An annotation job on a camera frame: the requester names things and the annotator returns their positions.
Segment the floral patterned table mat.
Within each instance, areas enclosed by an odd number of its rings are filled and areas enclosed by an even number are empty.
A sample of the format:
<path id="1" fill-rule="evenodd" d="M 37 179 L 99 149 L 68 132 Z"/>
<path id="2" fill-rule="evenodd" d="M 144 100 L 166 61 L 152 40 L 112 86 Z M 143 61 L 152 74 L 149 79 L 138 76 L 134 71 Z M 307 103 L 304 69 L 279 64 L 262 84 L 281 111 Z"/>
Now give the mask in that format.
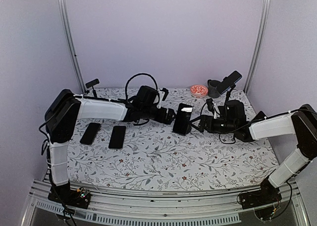
<path id="1" fill-rule="evenodd" d="M 69 179 L 95 186 L 150 191 L 195 191 L 258 185 L 278 166 L 268 140 L 191 131 L 185 136 L 154 121 L 126 124 L 123 148 L 108 148 L 117 122 L 100 120 L 92 145 L 80 143 L 90 120 L 76 122 L 67 149 Z"/>

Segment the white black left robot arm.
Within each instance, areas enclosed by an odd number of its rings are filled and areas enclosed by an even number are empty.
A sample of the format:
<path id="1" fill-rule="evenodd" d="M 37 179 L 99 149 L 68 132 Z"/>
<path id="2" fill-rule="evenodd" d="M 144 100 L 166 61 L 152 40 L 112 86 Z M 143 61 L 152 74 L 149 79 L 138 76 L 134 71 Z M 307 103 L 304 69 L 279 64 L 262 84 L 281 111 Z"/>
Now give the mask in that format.
<path id="1" fill-rule="evenodd" d="M 153 120 L 171 124 L 176 117 L 173 109 L 162 107 L 168 90 L 141 86 L 131 98 L 106 99 L 97 96 L 76 95 L 63 89 L 45 113 L 45 143 L 51 191 L 48 199 L 61 203 L 63 207 L 72 206 L 87 209 L 91 194 L 89 190 L 72 190 L 67 174 L 67 148 L 76 122 L 80 119 L 110 119 L 122 122 Z"/>

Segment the red white patterned bowl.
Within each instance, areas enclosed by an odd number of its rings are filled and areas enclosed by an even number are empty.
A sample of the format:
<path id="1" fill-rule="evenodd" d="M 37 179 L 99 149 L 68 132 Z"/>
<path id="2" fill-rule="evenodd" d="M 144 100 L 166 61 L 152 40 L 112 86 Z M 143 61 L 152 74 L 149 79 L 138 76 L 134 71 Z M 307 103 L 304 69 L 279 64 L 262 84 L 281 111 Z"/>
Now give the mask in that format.
<path id="1" fill-rule="evenodd" d="M 208 88 L 204 85 L 193 85 L 190 87 L 190 92 L 193 97 L 201 98 L 208 94 Z"/>

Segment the aluminium frame post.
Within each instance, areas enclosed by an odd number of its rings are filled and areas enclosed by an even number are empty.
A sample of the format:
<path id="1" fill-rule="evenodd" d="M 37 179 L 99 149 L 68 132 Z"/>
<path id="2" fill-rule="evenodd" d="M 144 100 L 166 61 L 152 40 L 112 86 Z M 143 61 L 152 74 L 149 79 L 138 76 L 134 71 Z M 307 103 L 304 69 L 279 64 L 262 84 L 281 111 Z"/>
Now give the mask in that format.
<path id="1" fill-rule="evenodd" d="M 82 72 L 79 66 L 77 53 L 75 50 L 75 46 L 74 46 L 73 38 L 71 34 L 71 27 L 70 27 L 69 18 L 68 18 L 66 0 L 57 0 L 57 2 L 58 2 L 59 12 L 61 15 L 65 37 L 66 37 L 66 42 L 68 45 L 71 61 L 72 61 L 74 72 L 75 72 L 75 77 L 79 84 L 80 91 L 82 93 L 86 93 L 87 89 L 85 87 L 84 79 L 83 79 Z"/>
<path id="2" fill-rule="evenodd" d="M 265 28 L 266 28 L 266 24 L 267 24 L 268 15 L 269 15 L 270 1 L 271 0 L 263 0 L 257 39 L 256 39 L 253 55 L 251 58 L 249 72 L 248 72 L 247 79 L 246 79 L 245 86 L 244 86 L 244 92 L 246 95 L 251 90 L 252 81 L 253 81 L 253 78 L 255 76 L 257 63 L 258 63 L 258 60 L 260 57 L 262 42 L 264 39 Z"/>

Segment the left aluminium frame post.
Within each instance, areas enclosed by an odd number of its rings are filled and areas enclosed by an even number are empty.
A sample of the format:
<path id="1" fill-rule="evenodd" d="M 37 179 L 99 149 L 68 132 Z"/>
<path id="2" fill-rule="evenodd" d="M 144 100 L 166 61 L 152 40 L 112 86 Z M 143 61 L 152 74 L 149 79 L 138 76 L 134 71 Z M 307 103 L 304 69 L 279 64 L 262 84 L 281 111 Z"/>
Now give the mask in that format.
<path id="1" fill-rule="evenodd" d="M 74 72 L 75 72 L 75 77 L 79 84 L 80 91 L 82 93 L 86 93 L 87 89 L 85 87 L 84 79 L 83 79 L 82 72 L 79 66 L 77 53 L 75 50 L 75 46 L 74 46 L 73 38 L 71 34 L 71 27 L 70 27 L 69 18 L 68 18 L 66 0 L 57 0 L 57 2 L 58 2 L 59 12 L 61 15 L 65 37 L 66 37 L 66 42 L 68 45 L 71 61 L 72 61 Z"/>

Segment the black phone on tall stand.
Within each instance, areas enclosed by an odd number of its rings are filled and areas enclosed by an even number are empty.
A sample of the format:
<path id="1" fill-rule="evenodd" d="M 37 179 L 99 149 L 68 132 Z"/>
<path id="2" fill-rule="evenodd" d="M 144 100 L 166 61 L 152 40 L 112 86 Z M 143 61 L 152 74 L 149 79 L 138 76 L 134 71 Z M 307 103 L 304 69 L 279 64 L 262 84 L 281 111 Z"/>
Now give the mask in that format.
<path id="1" fill-rule="evenodd" d="M 216 86 L 216 89 L 220 94 L 223 94 L 231 86 L 235 85 L 235 83 L 237 83 L 241 78 L 242 75 L 235 70 L 229 76 L 225 77 L 223 81 Z"/>

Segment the aluminium front rail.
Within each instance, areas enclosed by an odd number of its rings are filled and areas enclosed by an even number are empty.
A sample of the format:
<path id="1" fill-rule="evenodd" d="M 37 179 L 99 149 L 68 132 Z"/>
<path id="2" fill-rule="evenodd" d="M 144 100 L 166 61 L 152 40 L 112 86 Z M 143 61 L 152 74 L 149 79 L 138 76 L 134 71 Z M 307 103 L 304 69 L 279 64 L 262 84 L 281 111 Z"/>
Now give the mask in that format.
<path id="1" fill-rule="evenodd" d="M 50 201 L 50 184 L 35 180 L 28 194 L 23 226 L 310 226 L 300 191 L 295 182 L 280 188 L 282 200 L 276 216 L 263 221 L 271 205 L 243 209 L 237 189 L 155 192 L 85 185 L 91 192 L 87 209 L 74 208 L 69 217 L 61 204 Z"/>

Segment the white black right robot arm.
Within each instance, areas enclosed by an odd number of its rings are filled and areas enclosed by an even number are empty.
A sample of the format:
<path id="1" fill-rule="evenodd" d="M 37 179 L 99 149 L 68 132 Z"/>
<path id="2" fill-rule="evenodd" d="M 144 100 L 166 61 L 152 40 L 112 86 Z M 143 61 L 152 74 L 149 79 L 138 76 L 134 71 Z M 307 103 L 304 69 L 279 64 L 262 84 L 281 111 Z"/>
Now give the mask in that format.
<path id="1" fill-rule="evenodd" d="M 251 204 L 263 206 L 273 201 L 280 202 L 280 186 L 290 185 L 290 179 L 317 162 L 317 112 L 309 104 L 273 116 L 259 112 L 248 121 L 243 103 L 233 100 L 220 107 L 219 115 L 215 118 L 202 114 L 188 120 L 187 132 L 232 134 L 234 139 L 244 143 L 286 135 L 293 135 L 297 141 L 295 149 L 262 180 L 258 191 L 244 191 L 238 195 L 237 201 L 243 208 L 250 208 Z"/>

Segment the black phone with pink edge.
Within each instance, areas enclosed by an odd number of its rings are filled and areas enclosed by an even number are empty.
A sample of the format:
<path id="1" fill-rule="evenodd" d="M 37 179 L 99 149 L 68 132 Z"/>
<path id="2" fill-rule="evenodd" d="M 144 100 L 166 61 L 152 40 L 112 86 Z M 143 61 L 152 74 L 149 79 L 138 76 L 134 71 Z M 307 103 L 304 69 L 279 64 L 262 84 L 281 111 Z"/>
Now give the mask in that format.
<path id="1" fill-rule="evenodd" d="M 89 146 L 92 145 L 100 127 L 101 124 L 99 123 L 89 123 L 82 138 L 80 139 L 80 143 Z"/>

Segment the right aluminium frame post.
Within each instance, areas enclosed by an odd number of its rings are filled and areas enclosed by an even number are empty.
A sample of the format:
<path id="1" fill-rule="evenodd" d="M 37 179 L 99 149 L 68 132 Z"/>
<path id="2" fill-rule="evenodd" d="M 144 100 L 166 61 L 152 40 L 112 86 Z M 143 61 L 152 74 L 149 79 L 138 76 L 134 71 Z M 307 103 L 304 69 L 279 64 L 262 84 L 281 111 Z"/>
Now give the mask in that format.
<path id="1" fill-rule="evenodd" d="M 246 79 L 245 86 L 244 86 L 244 92 L 246 95 L 251 90 L 252 81 L 253 81 L 253 78 L 255 76 L 257 63 L 258 63 L 258 60 L 260 57 L 262 42 L 264 39 L 265 28 L 266 28 L 266 24 L 267 24 L 268 15 L 269 15 L 270 1 L 271 0 L 263 0 L 257 39 L 256 39 L 253 55 L 251 58 L 249 72 L 248 72 L 247 79 Z"/>

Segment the black tall phone stand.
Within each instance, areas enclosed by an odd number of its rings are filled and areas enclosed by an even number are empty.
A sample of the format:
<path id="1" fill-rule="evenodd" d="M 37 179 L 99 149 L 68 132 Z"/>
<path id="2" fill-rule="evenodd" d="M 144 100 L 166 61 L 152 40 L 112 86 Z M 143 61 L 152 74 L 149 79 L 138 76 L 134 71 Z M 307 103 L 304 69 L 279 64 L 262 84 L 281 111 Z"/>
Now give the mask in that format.
<path id="1" fill-rule="evenodd" d="M 233 85 L 228 89 L 228 91 L 226 92 L 225 103 L 226 103 L 227 101 L 229 101 L 229 98 L 230 98 L 230 96 L 231 96 L 231 92 L 235 89 L 235 87 L 236 87 L 236 85 L 233 84 Z"/>

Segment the black round-base phone stand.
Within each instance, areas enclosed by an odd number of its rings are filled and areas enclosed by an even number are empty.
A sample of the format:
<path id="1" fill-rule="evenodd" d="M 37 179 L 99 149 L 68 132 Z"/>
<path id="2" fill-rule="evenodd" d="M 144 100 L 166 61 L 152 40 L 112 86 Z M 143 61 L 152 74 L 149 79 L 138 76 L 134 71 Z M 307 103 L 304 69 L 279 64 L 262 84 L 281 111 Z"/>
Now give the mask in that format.
<path id="1" fill-rule="evenodd" d="M 92 89 L 93 96 L 94 96 L 95 98 L 97 98 L 98 96 L 97 96 L 96 90 L 94 89 L 94 86 L 97 85 L 97 84 L 99 84 L 99 83 L 100 83 L 99 79 L 96 78 L 96 79 L 94 79 L 94 80 L 92 80 L 92 81 L 89 81 L 89 82 L 87 82 L 87 83 L 85 84 L 85 86 L 86 86 L 87 89 L 89 89 L 89 88 Z"/>

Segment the dark grey cup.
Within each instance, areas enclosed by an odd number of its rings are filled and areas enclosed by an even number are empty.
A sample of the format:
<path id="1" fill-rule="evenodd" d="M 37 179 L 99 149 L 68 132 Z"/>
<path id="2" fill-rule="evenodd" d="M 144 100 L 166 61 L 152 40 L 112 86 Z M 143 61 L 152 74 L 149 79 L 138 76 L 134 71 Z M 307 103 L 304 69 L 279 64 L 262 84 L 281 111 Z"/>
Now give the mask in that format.
<path id="1" fill-rule="evenodd" d="M 216 89 L 216 87 L 218 86 L 218 84 L 220 84 L 220 81 L 218 80 L 211 80 L 209 79 L 208 82 L 208 96 L 211 98 L 218 98 L 220 97 L 220 93 L 218 92 L 218 90 Z"/>

